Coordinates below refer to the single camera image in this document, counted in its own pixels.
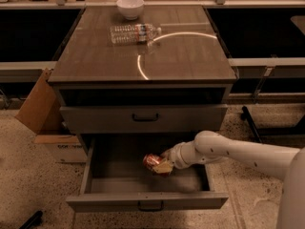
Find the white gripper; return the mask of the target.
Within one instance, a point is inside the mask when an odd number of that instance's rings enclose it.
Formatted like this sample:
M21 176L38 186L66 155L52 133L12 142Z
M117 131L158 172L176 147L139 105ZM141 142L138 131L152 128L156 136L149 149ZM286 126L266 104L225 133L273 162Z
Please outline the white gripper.
M183 159L182 151L185 147L185 142L174 145L171 149L164 151L160 156L165 160L152 167L152 170L158 175L169 175L173 167L176 169L186 169L190 165Z

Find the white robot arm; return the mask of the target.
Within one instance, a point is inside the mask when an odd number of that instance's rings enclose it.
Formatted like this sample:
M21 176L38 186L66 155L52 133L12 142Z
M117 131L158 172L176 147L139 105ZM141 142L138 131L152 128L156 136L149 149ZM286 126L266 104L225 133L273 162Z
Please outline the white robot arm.
M161 155L158 174L228 157L283 181L276 229L305 229L305 149L229 139L212 131L198 133Z

